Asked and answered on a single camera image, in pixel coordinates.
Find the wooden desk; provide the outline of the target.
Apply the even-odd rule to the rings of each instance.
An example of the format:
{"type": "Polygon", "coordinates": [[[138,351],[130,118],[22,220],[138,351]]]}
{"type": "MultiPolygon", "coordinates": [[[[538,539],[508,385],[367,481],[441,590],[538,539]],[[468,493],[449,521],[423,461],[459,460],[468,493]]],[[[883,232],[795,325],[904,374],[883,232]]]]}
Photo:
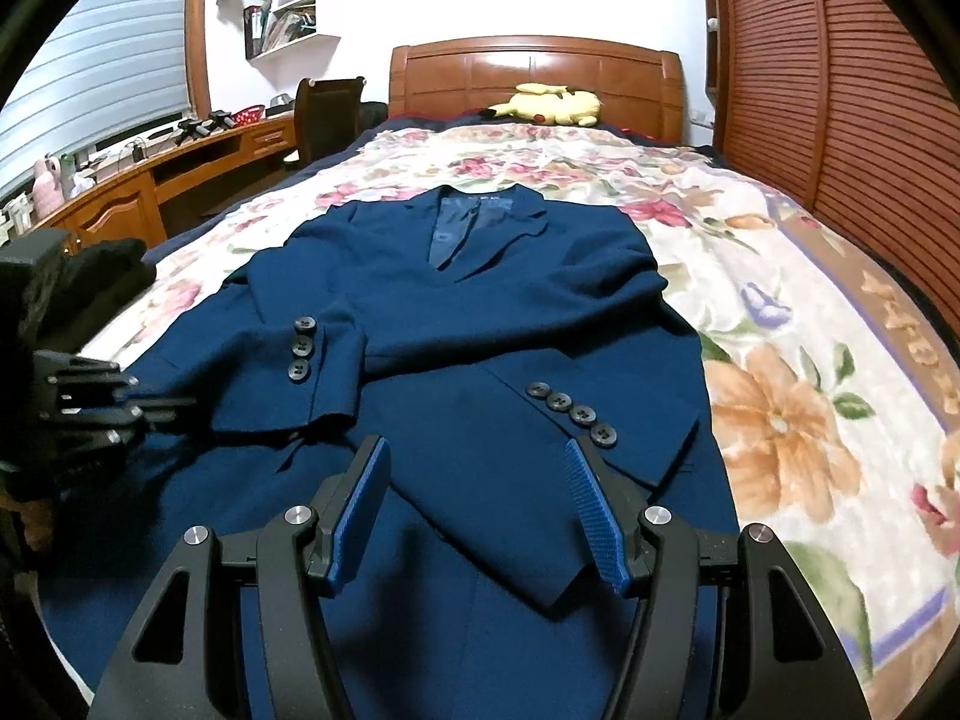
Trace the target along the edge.
{"type": "Polygon", "coordinates": [[[140,239],[149,247],[187,231],[249,188],[283,174],[295,149],[293,115],[215,133],[140,161],[39,221],[67,233],[65,250],[140,239]]]}

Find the window blind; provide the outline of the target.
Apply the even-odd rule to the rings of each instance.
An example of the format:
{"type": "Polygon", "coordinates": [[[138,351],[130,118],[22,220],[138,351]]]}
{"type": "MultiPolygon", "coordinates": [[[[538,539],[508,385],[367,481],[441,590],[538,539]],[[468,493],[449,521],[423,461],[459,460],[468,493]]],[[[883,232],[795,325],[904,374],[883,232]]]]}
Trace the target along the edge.
{"type": "Polygon", "coordinates": [[[2,107],[2,190],[46,156],[189,107],[185,0],[78,0],[2,107]]]}

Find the wooden bed headboard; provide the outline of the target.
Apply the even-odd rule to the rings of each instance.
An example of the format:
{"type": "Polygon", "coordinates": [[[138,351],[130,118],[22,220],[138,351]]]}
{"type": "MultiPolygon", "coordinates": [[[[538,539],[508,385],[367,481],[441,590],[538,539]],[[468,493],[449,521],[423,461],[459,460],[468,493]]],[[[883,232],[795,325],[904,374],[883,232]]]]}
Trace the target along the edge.
{"type": "Polygon", "coordinates": [[[534,82],[601,99],[601,121],[661,143],[685,140],[685,83],[674,52],[566,36],[485,36],[398,46],[389,114],[454,119],[534,82]]]}

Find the black garment pile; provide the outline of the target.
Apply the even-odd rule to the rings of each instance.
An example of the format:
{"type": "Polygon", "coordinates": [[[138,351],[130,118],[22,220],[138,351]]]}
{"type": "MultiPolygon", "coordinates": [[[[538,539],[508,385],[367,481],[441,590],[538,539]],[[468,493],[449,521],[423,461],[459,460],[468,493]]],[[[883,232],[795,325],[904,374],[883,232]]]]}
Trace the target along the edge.
{"type": "Polygon", "coordinates": [[[70,255],[37,330],[39,348],[76,355],[156,280],[140,239],[99,242],[70,255]]]}

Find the navy blue suit jacket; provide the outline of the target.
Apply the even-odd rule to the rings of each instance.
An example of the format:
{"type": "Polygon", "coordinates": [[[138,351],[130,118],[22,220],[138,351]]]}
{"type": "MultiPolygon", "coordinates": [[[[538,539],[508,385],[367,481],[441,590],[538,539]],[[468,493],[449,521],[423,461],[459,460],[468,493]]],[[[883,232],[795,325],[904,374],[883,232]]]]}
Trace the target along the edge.
{"type": "Polygon", "coordinates": [[[39,574],[88,684],[190,525],[262,527],[370,434],[391,489],[324,608],[363,718],[596,718],[631,608],[597,582],[565,476],[578,436],[697,527],[734,530],[697,333],[612,206],[438,187],[337,206],[254,255],[133,363],[199,407],[73,496],[39,574]]]}

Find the dark desk chair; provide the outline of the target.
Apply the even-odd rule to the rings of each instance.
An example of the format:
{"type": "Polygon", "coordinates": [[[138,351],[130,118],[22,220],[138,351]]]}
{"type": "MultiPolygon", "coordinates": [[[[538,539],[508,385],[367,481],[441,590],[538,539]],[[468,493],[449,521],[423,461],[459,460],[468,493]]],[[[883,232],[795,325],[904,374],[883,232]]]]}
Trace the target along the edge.
{"type": "Polygon", "coordinates": [[[302,78],[293,106],[302,167],[348,148],[359,137],[364,78],[302,78]]]}

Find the wooden louvered wardrobe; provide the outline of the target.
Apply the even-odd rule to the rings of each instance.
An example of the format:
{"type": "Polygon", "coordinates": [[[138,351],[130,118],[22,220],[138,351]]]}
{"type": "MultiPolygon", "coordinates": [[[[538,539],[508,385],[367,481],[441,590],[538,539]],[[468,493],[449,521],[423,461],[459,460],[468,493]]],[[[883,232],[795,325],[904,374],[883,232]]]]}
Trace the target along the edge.
{"type": "Polygon", "coordinates": [[[715,145],[958,320],[958,106],[882,0],[708,0],[715,145]]]}

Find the red basket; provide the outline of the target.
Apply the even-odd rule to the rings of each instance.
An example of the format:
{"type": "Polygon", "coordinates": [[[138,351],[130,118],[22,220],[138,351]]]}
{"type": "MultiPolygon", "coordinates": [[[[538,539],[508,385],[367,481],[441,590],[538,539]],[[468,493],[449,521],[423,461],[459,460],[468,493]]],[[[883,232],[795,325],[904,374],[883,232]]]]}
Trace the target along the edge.
{"type": "Polygon", "coordinates": [[[231,119],[236,127],[256,124],[265,117],[265,106],[263,104],[252,104],[252,106],[243,107],[231,114],[231,119]]]}

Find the yellow plush toy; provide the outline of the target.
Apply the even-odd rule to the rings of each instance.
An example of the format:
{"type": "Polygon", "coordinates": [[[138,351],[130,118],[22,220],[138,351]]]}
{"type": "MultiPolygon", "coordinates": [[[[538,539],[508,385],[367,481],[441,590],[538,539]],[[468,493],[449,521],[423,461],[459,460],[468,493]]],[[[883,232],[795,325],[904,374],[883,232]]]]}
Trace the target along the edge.
{"type": "Polygon", "coordinates": [[[542,125],[592,127],[599,122],[601,99],[592,91],[569,86],[521,83],[505,103],[492,104],[480,112],[485,119],[512,117],[542,125]]]}

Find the floral bed blanket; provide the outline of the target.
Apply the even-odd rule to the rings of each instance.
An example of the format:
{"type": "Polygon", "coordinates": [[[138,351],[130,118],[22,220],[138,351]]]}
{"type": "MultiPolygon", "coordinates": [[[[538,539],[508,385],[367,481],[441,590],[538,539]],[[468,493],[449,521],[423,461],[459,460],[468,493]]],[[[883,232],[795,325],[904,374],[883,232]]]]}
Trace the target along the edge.
{"type": "Polygon", "coordinates": [[[394,122],[206,231],[89,345],[132,372],[254,255],[352,202],[525,187],[612,206],[701,346],[736,528],[770,525],[877,718],[952,718],[934,689],[958,631],[958,367],[918,304],[793,200],[693,149],[607,130],[394,122]]]}

